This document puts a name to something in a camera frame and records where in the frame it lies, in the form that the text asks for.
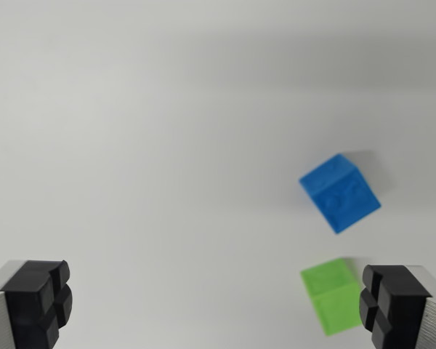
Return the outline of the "black-padded metal gripper right finger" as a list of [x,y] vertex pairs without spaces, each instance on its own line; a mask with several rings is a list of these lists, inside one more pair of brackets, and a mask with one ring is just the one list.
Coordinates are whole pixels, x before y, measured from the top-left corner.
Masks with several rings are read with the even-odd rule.
[[367,265],[360,319],[375,348],[436,348],[436,278],[420,265]]

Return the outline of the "black-padded metal gripper left finger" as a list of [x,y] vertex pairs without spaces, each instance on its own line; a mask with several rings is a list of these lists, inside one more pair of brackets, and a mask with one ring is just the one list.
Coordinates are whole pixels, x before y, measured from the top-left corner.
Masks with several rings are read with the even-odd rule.
[[0,348],[50,349],[70,318],[66,261],[10,260],[0,268]]

